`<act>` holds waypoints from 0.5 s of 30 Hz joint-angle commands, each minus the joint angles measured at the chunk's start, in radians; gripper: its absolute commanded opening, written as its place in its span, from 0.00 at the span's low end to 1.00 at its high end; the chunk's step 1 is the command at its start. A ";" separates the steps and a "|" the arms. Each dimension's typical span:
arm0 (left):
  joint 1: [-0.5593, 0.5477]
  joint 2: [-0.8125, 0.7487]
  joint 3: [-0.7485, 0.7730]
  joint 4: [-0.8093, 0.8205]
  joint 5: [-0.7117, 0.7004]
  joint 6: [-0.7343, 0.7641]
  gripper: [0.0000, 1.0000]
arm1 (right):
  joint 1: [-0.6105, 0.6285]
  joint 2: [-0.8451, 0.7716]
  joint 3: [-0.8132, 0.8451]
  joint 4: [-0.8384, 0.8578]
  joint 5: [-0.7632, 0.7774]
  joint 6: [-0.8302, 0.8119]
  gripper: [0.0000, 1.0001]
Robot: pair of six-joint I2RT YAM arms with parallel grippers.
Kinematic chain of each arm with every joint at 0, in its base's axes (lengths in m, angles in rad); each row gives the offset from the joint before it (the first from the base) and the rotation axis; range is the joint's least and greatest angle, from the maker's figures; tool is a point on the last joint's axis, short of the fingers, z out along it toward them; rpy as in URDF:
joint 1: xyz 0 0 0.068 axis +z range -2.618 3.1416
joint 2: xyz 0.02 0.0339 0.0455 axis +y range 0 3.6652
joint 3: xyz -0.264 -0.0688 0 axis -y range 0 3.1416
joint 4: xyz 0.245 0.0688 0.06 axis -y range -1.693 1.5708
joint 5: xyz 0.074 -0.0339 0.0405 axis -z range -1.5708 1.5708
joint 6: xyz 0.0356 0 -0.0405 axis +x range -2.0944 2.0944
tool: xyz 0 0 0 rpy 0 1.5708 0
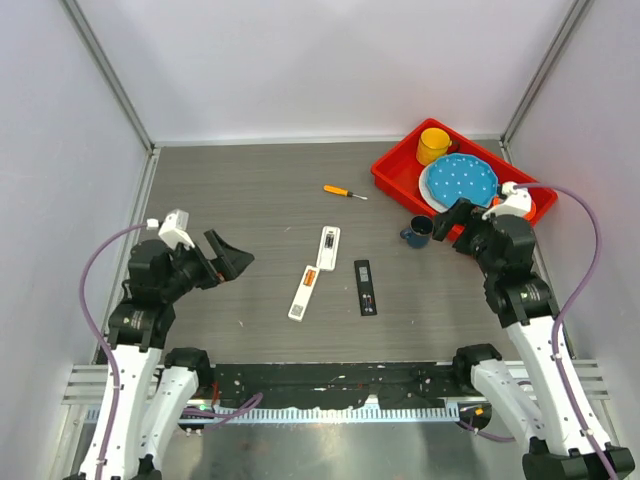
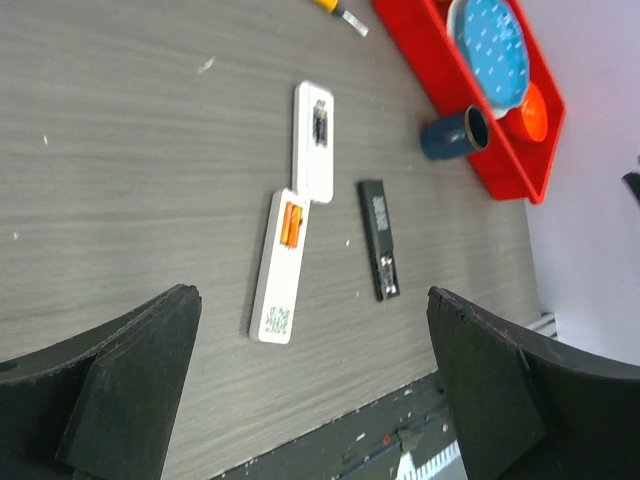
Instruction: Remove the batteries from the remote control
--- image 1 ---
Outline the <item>black remote control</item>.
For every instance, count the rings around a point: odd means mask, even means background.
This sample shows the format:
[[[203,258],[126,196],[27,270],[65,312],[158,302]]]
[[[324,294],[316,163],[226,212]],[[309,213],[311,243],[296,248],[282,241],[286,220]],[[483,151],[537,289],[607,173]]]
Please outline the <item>black remote control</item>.
[[[361,315],[375,316],[377,314],[377,306],[370,262],[365,259],[355,260],[354,269]]]

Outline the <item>white remote with orange batteries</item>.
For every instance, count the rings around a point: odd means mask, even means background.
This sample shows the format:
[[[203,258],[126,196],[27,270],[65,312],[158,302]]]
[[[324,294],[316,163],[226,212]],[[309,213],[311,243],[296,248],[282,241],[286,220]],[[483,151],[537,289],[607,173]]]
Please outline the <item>white remote with orange batteries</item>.
[[[296,322],[303,320],[318,276],[319,269],[317,267],[306,266],[287,314],[290,320]]]

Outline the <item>orange handle screwdriver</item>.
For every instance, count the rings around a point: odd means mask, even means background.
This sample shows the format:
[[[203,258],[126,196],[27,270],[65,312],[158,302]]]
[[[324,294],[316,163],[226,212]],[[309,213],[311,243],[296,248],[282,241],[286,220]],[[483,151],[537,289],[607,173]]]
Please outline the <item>orange handle screwdriver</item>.
[[[337,187],[337,186],[333,186],[333,185],[324,185],[323,186],[323,190],[327,193],[330,194],[334,194],[334,195],[338,195],[338,196],[342,196],[342,197],[348,197],[348,198],[357,198],[363,201],[367,201],[368,198],[366,196],[362,196],[362,195],[358,195],[353,193],[350,190],[341,188],[341,187]]]

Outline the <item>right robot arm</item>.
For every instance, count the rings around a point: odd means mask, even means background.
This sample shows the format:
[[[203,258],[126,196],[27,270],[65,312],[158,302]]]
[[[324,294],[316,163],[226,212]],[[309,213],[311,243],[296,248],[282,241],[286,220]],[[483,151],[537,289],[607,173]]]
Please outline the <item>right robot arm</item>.
[[[559,308],[533,270],[536,239],[529,222],[487,214],[459,199],[434,220],[442,240],[461,226],[454,249],[471,256],[484,276],[486,301],[515,345],[532,390],[526,392],[489,344],[457,350],[451,380],[465,395],[481,393],[519,445],[528,479],[624,479],[632,453],[612,444],[599,423],[557,325]]]

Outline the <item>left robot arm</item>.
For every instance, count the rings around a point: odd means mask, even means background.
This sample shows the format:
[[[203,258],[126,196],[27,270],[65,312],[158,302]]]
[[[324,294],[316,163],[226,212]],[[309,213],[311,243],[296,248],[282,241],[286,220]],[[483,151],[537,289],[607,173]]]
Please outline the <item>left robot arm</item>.
[[[194,289],[239,277],[249,252],[204,234],[207,258],[181,228],[130,250],[124,296],[98,341],[107,359],[107,385],[91,443],[75,478],[159,479],[173,431],[188,401],[205,397],[214,369],[204,350],[164,350],[176,318],[174,305]]]

